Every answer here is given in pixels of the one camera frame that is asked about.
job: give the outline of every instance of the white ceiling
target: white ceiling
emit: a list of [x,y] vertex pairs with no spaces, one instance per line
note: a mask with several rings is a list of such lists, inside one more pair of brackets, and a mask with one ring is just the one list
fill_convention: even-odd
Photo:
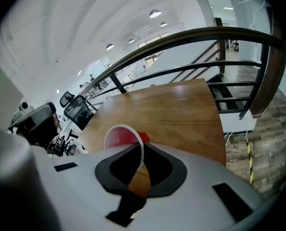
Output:
[[236,21],[235,11],[224,9],[224,7],[233,8],[231,0],[208,0],[208,2],[215,17],[223,21]]
[[[162,15],[150,19],[152,9]],[[108,43],[124,49],[134,33],[144,38],[162,21],[179,23],[172,0],[18,0],[1,24],[0,66],[25,96],[49,98],[108,54]]]

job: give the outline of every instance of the office chair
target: office chair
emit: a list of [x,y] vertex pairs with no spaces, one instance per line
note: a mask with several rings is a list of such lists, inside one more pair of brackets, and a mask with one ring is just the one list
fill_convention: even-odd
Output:
[[66,142],[64,138],[65,137],[63,136],[61,138],[58,138],[55,143],[51,143],[51,145],[47,149],[47,154],[54,154],[59,157],[63,156],[64,153],[66,153],[66,156],[68,156],[69,154],[73,155],[70,153],[70,150],[72,148],[75,148],[76,145],[75,144],[71,145],[70,143],[71,141],[73,142],[74,140],[71,139],[70,141]]
[[94,114],[92,110],[88,108],[85,98],[78,95],[68,102],[68,106],[64,110],[64,115],[83,130]]
[[74,95],[73,94],[71,94],[70,92],[65,92],[64,94],[63,94],[63,96],[61,97],[61,99],[60,99],[60,105],[61,105],[61,107],[62,108],[65,108],[70,102],[71,102],[71,100],[73,100],[74,99]]

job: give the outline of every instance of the wooden handrail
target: wooden handrail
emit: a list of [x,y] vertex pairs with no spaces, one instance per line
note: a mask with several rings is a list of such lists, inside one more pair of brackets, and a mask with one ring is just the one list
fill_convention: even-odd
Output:
[[[212,43],[206,50],[204,50],[197,58],[195,58],[190,64],[195,64],[198,60],[200,60],[207,52],[209,52],[215,45],[218,43],[218,40]],[[176,80],[179,76],[181,76],[185,71],[180,72],[177,76],[175,76],[170,83]]]
[[270,49],[264,79],[250,107],[251,114],[255,116],[255,118],[259,118],[272,101],[286,67],[286,29],[274,18],[273,9],[271,7],[267,7],[266,9],[270,23],[270,32],[274,37],[281,40],[282,47],[280,49]]
[[235,39],[250,42],[261,43],[266,46],[272,46],[277,49],[281,48],[281,41],[276,37],[270,36],[266,33],[254,31],[238,27],[204,27],[192,30],[187,30],[179,33],[160,38],[154,42],[145,45],[132,53],[128,54],[121,60],[117,61],[110,68],[102,72],[95,80],[89,84],[80,94],[86,94],[89,89],[96,86],[100,81],[112,76],[116,71],[130,65],[146,56],[152,55],[159,51],[166,49],[206,40],[221,40],[221,39]]

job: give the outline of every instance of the black slot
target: black slot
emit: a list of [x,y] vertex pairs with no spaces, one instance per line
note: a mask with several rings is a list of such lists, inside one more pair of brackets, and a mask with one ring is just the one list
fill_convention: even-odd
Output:
[[212,186],[236,222],[240,222],[253,211],[226,183]]
[[155,186],[170,176],[173,164],[148,146],[144,147],[144,163],[149,173],[151,186]]
[[109,220],[126,227],[133,219],[131,216],[141,210],[146,204],[146,199],[127,191],[122,195],[117,211],[111,212],[106,216]]
[[70,169],[72,167],[76,167],[76,166],[77,166],[77,164],[75,164],[75,163],[69,163],[69,164],[62,164],[62,165],[54,166],[54,168],[57,172],[60,172],[60,171],[66,170],[66,169]]
[[129,185],[133,176],[137,172],[141,162],[141,148],[124,154],[110,165],[111,174],[125,185]]

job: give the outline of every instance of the black mesh chair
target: black mesh chair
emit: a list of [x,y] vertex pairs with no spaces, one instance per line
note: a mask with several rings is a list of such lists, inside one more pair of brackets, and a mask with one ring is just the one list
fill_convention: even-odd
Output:
[[74,95],[71,94],[70,92],[65,92],[64,95],[61,97],[60,99],[60,105],[62,108],[65,108],[70,102],[71,100],[74,99]]
[[85,98],[78,95],[69,102],[64,110],[64,115],[83,130],[94,114],[92,110],[88,108]]

